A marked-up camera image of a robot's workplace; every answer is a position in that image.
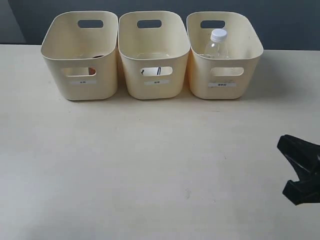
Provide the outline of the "white paper cup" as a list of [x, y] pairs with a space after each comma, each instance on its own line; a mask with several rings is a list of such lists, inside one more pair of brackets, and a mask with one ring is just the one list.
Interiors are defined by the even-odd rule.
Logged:
[[145, 77], [168, 76], [173, 73], [173, 69], [170, 66], [144, 67], [140, 73]]

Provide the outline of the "middle cream plastic bin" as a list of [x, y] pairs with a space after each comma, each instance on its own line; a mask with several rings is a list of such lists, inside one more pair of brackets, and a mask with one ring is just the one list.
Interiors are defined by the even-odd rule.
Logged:
[[[129, 94], [139, 100], [173, 98], [184, 84], [191, 49], [181, 17], [170, 11], [134, 11], [119, 18], [118, 50]], [[144, 76], [142, 68], [172, 67]]]

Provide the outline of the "left cream plastic bin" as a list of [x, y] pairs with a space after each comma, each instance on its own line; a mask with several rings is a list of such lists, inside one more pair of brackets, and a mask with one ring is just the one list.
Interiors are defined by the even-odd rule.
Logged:
[[[103, 100], [116, 93], [118, 28], [118, 16], [109, 11], [70, 11], [53, 19], [40, 52], [65, 99]], [[98, 55], [96, 73], [89, 75]]]

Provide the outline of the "cream plastic bin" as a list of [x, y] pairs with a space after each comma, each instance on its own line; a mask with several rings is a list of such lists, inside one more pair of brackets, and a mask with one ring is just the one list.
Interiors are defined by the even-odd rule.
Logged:
[[[227, 58], [204, 56], [214, 27], [203, 22], [222, 22], [227, 31]], [[236, 12], [200, 11], [186, 18], [190, 53], [187, 76], [191, 92], [205, 100], [237, 99], [247, 90], [263, 54], [263, 45], [250, 21]]]
[[[116, 93], [118, 28], [118, 16], [109, 11], [70, 11], [53, 19], [40, 52], [65, 99], [103, 100]], [[96, 73], [89, 75], [98, 55]]]
[[[139, 100], [173, 98], [184, 84], [191, 49], [181, 17], [170, 11], [134, 11], [119, 18], [118, 50], [129, 94]], [[144, 76], [142, 68], [172, 67]]]

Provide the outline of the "right cream plastic bin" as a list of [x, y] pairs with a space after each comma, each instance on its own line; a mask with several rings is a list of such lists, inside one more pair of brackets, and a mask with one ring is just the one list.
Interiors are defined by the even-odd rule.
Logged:
[[[222, 22], [227, 31], [227, 58], [204, 56], [214, 27], [203, 22]], [[236, 12], [200, 11], [186, 18], [190, 53], [187, 76], [191, 92], [205, 100], [237, 99], [247, 90], [263, 54], [263, 45], [250, 21]]]

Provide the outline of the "brown wooden cup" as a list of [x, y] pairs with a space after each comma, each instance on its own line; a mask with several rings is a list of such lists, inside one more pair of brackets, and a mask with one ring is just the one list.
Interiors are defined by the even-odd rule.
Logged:
[[97, 59], [102, 58], [103, 55], [96, 55], [93, 56], [92, 58], [94, 59], [93, 63], [91, 64], [91, 66], [88, 67], [88, 74], [90, 76], [93, 76], [96, 73], [96, 64], [97, 64]]

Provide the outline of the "clear plastic bottle white cap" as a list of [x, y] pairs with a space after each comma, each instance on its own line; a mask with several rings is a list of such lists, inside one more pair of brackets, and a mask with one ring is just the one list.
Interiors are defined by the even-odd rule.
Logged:
[[228, 32], [224, 28], [215, 28], [211, 31], [203, 56], [210, 59], [228, 59], [227, 46]]

